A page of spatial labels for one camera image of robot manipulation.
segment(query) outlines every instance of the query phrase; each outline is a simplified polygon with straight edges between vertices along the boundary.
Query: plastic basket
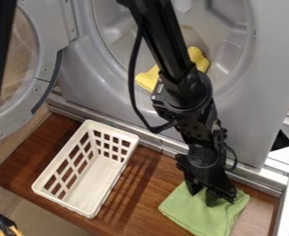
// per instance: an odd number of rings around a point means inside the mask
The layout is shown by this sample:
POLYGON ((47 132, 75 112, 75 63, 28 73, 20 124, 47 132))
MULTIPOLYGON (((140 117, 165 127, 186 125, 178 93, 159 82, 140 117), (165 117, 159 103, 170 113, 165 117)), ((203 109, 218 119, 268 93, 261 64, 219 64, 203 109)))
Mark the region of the plastic basket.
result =
POLYGON ((125 169, 138 136, 85 121, 32 185, 37 195, 94 218, 125 169))

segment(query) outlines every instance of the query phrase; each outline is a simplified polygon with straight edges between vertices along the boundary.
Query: wooden shelf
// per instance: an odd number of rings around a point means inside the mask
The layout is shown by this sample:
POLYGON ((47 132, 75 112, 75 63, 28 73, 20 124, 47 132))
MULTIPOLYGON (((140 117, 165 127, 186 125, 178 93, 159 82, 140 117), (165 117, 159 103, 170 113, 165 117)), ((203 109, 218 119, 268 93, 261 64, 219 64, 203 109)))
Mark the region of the wooden shelf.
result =
MULTIPOLYGON (((138 147, 95 219, 87 219, 32 192, 31 185, 80 126, 51 115, 0 166, 0 185, 61 218, 97 235, 189 235, 158 211, 158 205, 183 181, 175 160, 138 147)), ((238 184, 251 200, 232 235, 271 234, 279 199, 238 184)))

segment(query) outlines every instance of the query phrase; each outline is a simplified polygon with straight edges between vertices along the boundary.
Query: washing machine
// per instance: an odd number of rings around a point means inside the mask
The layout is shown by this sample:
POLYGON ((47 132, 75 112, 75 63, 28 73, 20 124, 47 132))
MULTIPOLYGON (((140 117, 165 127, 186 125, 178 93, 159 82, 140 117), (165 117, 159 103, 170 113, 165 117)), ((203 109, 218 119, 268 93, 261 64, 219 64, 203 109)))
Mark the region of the washing machine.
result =
MULTIPOLYGON (((207 74, 228 145, 241 164, 263 167, 289 109, 289 1, 173 4, 187 47, 199 47, 211 61, 207 74)), ((0 98, 0 140, 31 119, 58 78, 61 96, 50 98, 57 109, 106 117, 108 124, 139 130, 151 147, 185 151, 178 132, 150 134, 130 105, 126 76, 136 33, 129 11, 115 0, 19 0, 0 98), (66 106, 57 107, 57 100, 66 106)), ((154 65, 143 42, 137 73, 154 65)), ((147 90, 136 86, 136 97, 150 124, 164 123, 147 90)))

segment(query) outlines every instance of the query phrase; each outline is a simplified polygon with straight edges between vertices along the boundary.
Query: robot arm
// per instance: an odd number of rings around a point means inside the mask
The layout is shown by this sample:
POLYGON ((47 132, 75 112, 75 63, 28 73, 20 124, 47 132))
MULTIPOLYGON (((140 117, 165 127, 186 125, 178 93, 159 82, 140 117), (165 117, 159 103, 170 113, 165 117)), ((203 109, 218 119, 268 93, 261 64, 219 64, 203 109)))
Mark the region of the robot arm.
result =
POLYGON ((227 130, 221 127, 212 98, 209 78, 198 71, 188 56, 170 0, 117 0, 129 8, 138 24, 138 35, 129 64, 129 92, 138 117, 153 133, 174 126, 188 144, 187 155, 176 155, 177 167, 183 171, 187 188, 195 195, 207 189, 207 205, 223 197, 233 203, 236 188, 225 174, 227 153, 237 159, 224 143, 227 130), (141 39, 144 38, 157 65, 160 79, 151 94, 156 112, 168 123, 151 127, 137 108, 134 95, 135 65, 141 39))

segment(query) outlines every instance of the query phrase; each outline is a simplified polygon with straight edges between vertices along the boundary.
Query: green cloth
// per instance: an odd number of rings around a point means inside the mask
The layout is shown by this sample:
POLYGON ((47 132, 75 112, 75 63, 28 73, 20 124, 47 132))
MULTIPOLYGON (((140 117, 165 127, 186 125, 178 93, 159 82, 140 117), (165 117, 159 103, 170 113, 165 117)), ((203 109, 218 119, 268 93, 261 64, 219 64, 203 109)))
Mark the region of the green cloth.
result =
POLYGON ((237 217, 249 201, 249 195, 237 190, 233 204, 224 199, 218 205, 205 203, 206 188, 192 196, 185 182, 160 204, 159 210, 182 228, 198 236, 227 236, 237 217))

